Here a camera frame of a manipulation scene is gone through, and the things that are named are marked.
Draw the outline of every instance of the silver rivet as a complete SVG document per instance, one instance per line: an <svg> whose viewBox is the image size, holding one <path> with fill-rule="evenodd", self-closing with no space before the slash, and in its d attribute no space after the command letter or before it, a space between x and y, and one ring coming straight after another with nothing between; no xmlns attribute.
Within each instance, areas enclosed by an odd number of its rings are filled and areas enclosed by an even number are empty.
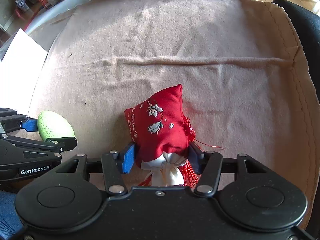
<svg viewBox="0 0 320 240"><path fill-rule="evenodd" d="M165 195L165 193L163 191L156 191L156 195L159 196L159 197L163 197Z"/></svg>
<svg viewBox="0 0 320 240"><path fill-rule="evenodd" d="M213 188L209 185L199 185L197 187L197 192L203 193L203 194L208 194L213 191Z"/></svg>
<svg viewBox="0 0 320 240"><path fill-rule="evenodd" d="M32 237L32 236L24 236L23 239L24 239L24 240L33 240L33 237Z"/></svg>
<svg viewBox="0 0 320 240"><path fill-rule="evenodd" d="M124 187L121 185L112 185L111 187L109 187L109 191L115 194L120 194L124 192Z"/></svg>

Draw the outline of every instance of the person's leg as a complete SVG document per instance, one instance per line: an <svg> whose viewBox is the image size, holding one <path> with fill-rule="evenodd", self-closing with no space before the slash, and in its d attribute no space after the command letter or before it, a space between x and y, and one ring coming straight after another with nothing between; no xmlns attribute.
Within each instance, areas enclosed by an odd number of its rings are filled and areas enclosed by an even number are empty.
<svg viewBox="0 0 320 240"><path fill-rule="evenodd" d="M0 236L9 239L22 228L14 208L15 194L0 190Z"/></svg>

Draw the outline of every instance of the beige blanket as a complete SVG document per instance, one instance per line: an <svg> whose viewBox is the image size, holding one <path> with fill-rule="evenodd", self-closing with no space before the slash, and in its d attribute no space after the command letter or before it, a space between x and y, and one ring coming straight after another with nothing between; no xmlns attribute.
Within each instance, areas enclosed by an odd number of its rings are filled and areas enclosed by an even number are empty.
<svg viewBox="0 0 320 240"><path fill-rule="evenodd" d="M28 114L52 110L71 123L78 146L66 154L121 150L130 141L124 109L181 83L197 139L225 147L225 157L247 153L297 185L308 197L306 226L319 177L319 104L278 5L94 0L32 37L43 46L55 41ZM125 180L144 175L135 170ZM228 182L223 176L221 185Z"/></svg>

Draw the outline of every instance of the embroidered flower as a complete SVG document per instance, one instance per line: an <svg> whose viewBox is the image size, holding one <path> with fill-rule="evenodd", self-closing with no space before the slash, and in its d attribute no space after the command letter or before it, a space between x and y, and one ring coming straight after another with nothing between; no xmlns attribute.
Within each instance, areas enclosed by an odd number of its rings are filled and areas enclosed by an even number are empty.
<svg viewBox="0 0 320 240"><path fill-rule="evenodd" d="M157 133L159 132L159 130L163 128L163 124L161 122L155 122L152 125L150 125L148 127L148 131L151 133Z"/></svg>
<svg viewBox="0 0 320 240"><path fill-rule="evenodd" d="M153 115L154 117L157 117L158 115L158 111L159 112L162 112L162 108L159 107L157 104L155 104L154 106L152 106L152 104L149 103L149 107L148 107L148 110L149 111L149 116L150 115Z"/></svg>

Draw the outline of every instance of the green egg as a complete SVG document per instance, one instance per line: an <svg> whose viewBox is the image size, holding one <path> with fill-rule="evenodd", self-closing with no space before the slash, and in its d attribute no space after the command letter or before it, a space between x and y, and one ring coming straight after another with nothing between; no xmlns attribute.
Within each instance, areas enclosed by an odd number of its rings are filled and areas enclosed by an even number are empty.
<svg viewBox="0 0 320 240"><path fill-rule="evenodd" d="M61 115L43 111L38 116L38 131L43 141L48 138L74 137L73 128Z"/></svg>

